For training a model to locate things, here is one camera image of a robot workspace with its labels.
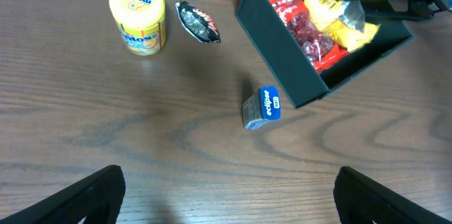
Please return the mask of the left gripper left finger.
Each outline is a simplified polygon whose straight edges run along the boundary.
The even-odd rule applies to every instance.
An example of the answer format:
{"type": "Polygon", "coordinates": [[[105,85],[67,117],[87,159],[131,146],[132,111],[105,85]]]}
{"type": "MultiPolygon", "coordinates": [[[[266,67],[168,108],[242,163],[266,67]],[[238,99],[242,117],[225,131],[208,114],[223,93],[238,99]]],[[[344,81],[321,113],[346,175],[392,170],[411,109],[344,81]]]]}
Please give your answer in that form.
{"type": "Polygon", "coordinates": [[[1,219],[1,224],[115,224],[125,191],[121,167],[108,165],[48,198],[1,219]]]}

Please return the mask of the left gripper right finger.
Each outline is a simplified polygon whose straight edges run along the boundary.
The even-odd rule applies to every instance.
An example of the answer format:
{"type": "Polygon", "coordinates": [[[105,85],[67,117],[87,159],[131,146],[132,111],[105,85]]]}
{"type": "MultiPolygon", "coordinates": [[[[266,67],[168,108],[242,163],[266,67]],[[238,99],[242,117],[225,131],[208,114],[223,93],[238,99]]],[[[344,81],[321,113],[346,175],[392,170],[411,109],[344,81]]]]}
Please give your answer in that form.
{"type": "Polygon", "coordinates": [[[333,197],[342,224],[451,224],[348,166],[340,168],[333,197]]]}

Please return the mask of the yellow snack bag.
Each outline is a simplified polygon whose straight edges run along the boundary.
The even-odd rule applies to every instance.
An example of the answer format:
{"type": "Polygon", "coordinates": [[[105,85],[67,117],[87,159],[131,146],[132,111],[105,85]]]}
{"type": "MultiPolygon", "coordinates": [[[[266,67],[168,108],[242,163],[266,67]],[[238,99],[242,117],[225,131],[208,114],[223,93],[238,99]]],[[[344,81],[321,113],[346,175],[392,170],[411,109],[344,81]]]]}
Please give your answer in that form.
{"type": "Polygon", "coordinates": [[[380,29],[365,21],[358,0],[304,0],[312,23],[348,52],[370,43],[380,29]]]}

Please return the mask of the red snack bag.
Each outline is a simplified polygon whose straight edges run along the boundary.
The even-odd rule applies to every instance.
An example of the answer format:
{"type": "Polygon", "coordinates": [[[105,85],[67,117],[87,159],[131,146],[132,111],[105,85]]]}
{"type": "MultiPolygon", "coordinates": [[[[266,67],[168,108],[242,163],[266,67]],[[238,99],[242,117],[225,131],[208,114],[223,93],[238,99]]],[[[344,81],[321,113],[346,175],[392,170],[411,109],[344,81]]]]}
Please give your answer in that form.
{"type": "Polygon", "coordinates": [[[316,72],[331,68],[349,52],[312,22],[304,0],[268,0],[316,72]]]}

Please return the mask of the yellow Mentos gum bottle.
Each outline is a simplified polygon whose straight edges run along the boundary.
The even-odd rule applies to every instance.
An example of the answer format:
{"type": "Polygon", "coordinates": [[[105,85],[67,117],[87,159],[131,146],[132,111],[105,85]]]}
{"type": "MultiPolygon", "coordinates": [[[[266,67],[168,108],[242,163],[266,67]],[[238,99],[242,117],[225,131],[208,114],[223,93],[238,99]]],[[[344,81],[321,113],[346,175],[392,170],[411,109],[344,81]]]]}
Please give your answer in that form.
{"type": "Polygon", "coordinates": [[[166,43],[165,0],[109,0],[110,11],[127,48],[140,56],[166,43]]]}

